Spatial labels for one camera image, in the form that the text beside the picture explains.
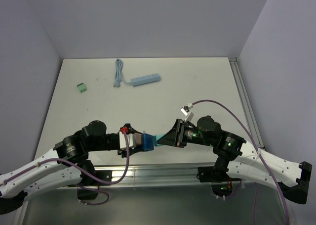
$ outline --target white tabletop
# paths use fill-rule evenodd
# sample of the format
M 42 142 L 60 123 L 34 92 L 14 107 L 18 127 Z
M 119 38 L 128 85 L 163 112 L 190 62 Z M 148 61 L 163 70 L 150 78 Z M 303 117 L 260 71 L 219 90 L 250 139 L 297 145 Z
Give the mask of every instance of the white tabletop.
M 121 84 L 114 88 L 115 59 L 66 59 L 63 62 L 36 157 L 51 149 L 64 137 L 74 134 L 93 120 L 103 121 L 107 133 L 116 133 L 125 123 L 138 131 L 163 134 L 177 118 L 180 108 L 200 99 L 213 99 L 231 109 L 246 125 L 246 118 L 227 58 L 126 58 L 123 75 L 131 78 L 159 73 L 161 81 L 138 87 Z M 77 84 L 87 91 L 80 93 Z M 192 122 L 206 115 L 222 129 L 249 140 L 238 122 L 213 103 L 193 108 Z M 212 148 L 190 145 L 185 148 L 156 147 L 153 152 L 132 155 L 130 163 L 165 164 L 215 162 Z M 90 152 L 94 165 L 123 165 L 116 151 Z

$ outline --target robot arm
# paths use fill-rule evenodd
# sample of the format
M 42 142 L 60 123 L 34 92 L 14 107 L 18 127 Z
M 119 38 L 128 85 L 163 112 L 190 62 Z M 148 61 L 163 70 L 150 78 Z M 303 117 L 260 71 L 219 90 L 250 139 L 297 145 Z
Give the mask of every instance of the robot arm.
M 81 131 L 64 138 L 40 158 L 18 170 L 0 175 L 0 214 L 14 211 L 23 201 L 59 187 L 93 184 L 94 179 L 80 170 L 82 168 L 96 176 L 88 160 L 90 151 L 117 150 L 118 155 L 126 157 L 127 149 L 132 155 L 152 151 L 154 145 L 185 147 L 187 143 L 212 146 L 213 152 L 218 155 L 214 167 L 198 168 L 197 178 L 200 182 L 223 182 L 237 178 L 276 189 L 276 184 L 259 159 L 258 154 L 261 154 L 273 171 L 283 195 L 293 202 L 306 203 L 311 164 L 288 162 L 263 150 L 257 152 L 250 142 L 223 131 L 210 116 L 200 118 L 195 126 L 189 121 L 193 115 L 191 107 L 183 107 L 181 111 L 185 113 L 185 120 L 177 119 L 172 129 L 160 138 L 142 134 L 130 124 L 125 124 L 118 134 L 106 134 L 103 122 L 91 122 Z

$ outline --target cable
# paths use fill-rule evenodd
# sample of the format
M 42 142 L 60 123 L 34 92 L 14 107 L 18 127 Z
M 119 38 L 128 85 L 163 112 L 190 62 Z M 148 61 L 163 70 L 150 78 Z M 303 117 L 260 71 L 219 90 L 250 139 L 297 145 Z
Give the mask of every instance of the cable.
M 196 105 L 198 103 L 201 103 L 201 102 L 212 102 L 212 103 L 215 103 L 215 104 L 218 104 L 220 106 L 222 106 L 225 110 L 227 110 L 236 120 L 237 122 L 240 124 L 240 126 L 243 128 L 243 130 L 245 130 L 245 132 L 247 133 L 247 135 L 249 136 L 252 144 L 253 144 L 253 147 L 256 149 L 256 151 L 258 152 L 259 148 L 258 146 L 256 145 L 256 142 L 255 140 L 253 139 L 251 133 L 248 131 L 248 129 L 245 127 L 245 125 L 243 125 L 243 123 L 238 119 L 238 117 L 230 110 L 228 109 L 225 105 L 215 101 L 215 100 L 198 100 L 194 103 L 192 103 L 192 105 Z M 281 200 L 282 200 L 282 204 L 283 204 L 283 207 L 284 207 L 284 213 L 285 213 L 285 219 L 286 219 L 286 224 L 287 225 L 290 225 L 290 218 L 289 218 L 289 213 L 288 213 L 288 208 L 287 208 L 287 204 L 286 204 L 286 201 L 285 201 L 285 198 L 284 198 L 284 195 L 282 193 L 282 190 L 280 188 L 280 185 L 278 184 L 277 182 L 277 179 L 275 177 L 275 175 L 273 174 L 272 170 L 269 168 L 268 164 L 266 163 L 266 161 L 263 159 L 263 157 L 261 156 L 261 154 L 259 154 L 259 158 L 260 160 L 262 161 L 263 165 L 266 167 L 267 171 L 269 172 L 269 174 L 271 175 L 273 181 L 275 182 L 276 184 L 276 187 L 277 187 L 277 190 L 279 192 L 279 195 L 281 197 Z
M 131 82 L 126 82 L 122 76 L 123 61 L 117 58 L 115 60 L 115 75 L 114 75 L 114 87 L 120 87 L 120 82 L 125 84 L 131 84 Z

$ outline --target purple cable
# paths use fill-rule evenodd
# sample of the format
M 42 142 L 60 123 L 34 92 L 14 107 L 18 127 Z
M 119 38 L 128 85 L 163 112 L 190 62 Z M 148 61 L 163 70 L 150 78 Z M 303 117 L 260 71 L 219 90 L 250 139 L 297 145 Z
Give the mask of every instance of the purple cable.
M 245 132 L 247 133 L 247 135 L 249 136 L 249 138 L 250 138 L 250 140 L 251 140 L 251 142 L 253 144 L 253 147 L 258 152 L 259 148 L 257 147 L 256 142 L 253 139 L 252 135 L 250 134 L 248 129 L 245 127 L 245 125 L 243 125 L 243 123 L 237 118 L 237 116 L 230 109 L 228 109 L 225 105 L 223 105 L 223 104 L 221 104 L 221 103 L 219 103 L 219 102 L 217 102 L 215 100 L 198 100 L 196 102 L 193 102 L 192 105 L 195 105 L 195 104 L 198 104 L 198 103 L 201 103 L 201 102 L 212 102 L 212 103 L 215 103 L 215 104 L 218 104 L 218 105 L 222 106 L 225 110 L 227 110 L 237 120 L 237 122 L 240 124 L 240 126 L 243 128 L 243 130 L 245 130 Z M 282 193 L 282 190 L 281 190 L 281 188 L 280 188 L 280 186 L 279 186 L 279 184 L 277 182 L 277 179 L 276 179 L 275 175 L 273 174 L 272 170 L 269 168 L 268 164 L 265 162 L 265 160 L 263 159 L 263 157 L 260 154 L 259 154 L 259 158 L 262 161 L 263 165 L 266 167 L 267 171 L 269 172 L 269 174 L 271 175 L 273 181 L 276 184 L 277 190 L 278 190 L 278 192 L 280 194 L 280 197 L 281 197 L 281 200 L 282 200 L 282 204 L 284 206 L 284 213 L 285 213 L 286 224 L 290 225 L 290 218 L 289 218 L 287 204 L 286 204 L 284 195 Z
M 93 192 L 102 193 L 102 194 L 105 194 L 105 195 L 107 196 L 106 200 L 104 200 L 104 201 L 102 201 L 102 202 L 100 202 L 100 203 L 87 203 L 87 202 L 85 202 L 85 201 L 83 201 L 83 200 L 80 200 L 80 203 L 82 203 L 82 204 L 91 205 L 91 206 L 96 206 L 96 205 L 105 204 L 105 203 L 108 202 L 109 199 L 110 199 L 110 195 L 109 195 L 107 192 L 103 191 L 103 190 L 100 190 L 100 189 L 91 189 L 91 188 L 83 187 L 83 186 L 78 185 L 78 184 L 77 184 L 76 186 L 79 187 L 79 188 L 81 188 L 81 189 L 85 189 L 85 190 L 90 190 L 90 191 L 93 191 Z

